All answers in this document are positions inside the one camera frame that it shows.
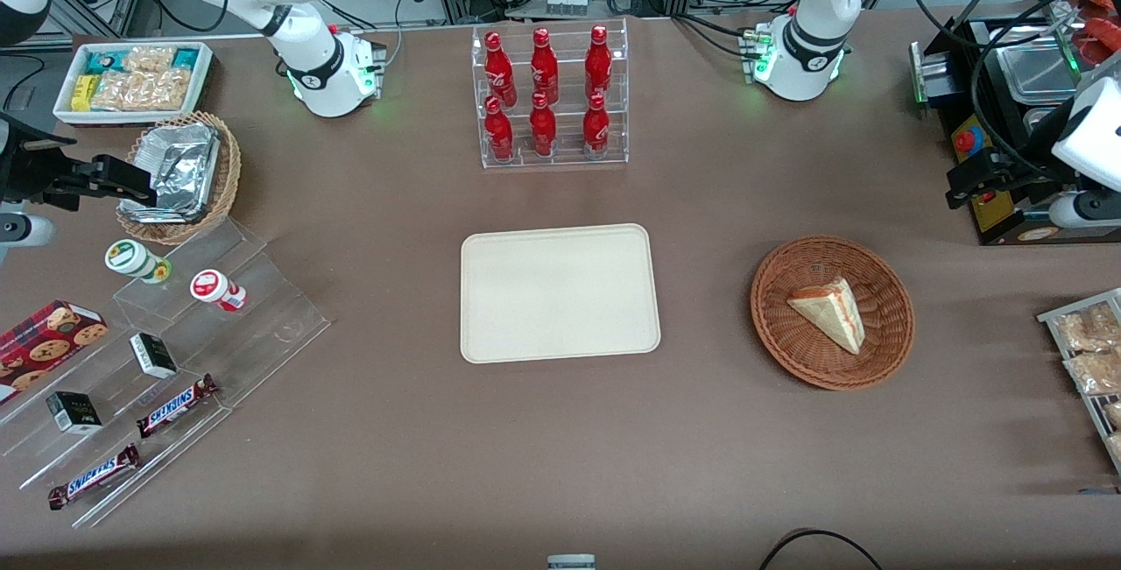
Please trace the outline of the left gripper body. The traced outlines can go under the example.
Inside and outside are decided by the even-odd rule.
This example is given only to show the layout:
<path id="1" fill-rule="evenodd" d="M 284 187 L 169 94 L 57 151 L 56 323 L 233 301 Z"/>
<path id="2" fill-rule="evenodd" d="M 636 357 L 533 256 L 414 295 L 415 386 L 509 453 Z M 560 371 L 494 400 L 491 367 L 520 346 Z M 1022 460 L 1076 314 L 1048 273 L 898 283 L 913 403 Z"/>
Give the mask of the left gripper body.
<path id="1" fill-rule="evenodd" d="M 1118 203 L 1118 71 L 1097 71 L 1074 96 L 1043 116 L 1026 142 L 1006 151 L 1012 182 L 1001 189 L 1043 182 L 1068 189 L 1057 203 Z"/>

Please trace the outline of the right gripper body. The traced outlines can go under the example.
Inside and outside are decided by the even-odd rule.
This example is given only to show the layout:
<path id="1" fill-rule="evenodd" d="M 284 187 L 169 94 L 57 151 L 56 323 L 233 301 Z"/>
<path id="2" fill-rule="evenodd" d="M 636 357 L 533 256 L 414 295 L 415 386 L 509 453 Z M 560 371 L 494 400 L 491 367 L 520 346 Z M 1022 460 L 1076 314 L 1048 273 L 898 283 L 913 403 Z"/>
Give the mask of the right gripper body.
<path id="1" fill-rule="evenodd" d="M 61 150 L 76 140 L 48 134 L 20 122 L 11 114 L 3 118 L 3 202 L 29 202 L 40 206 L 80 210 L 80 195 L 57 194 L 56 180 L 68 178 L 76 164 Z"/>

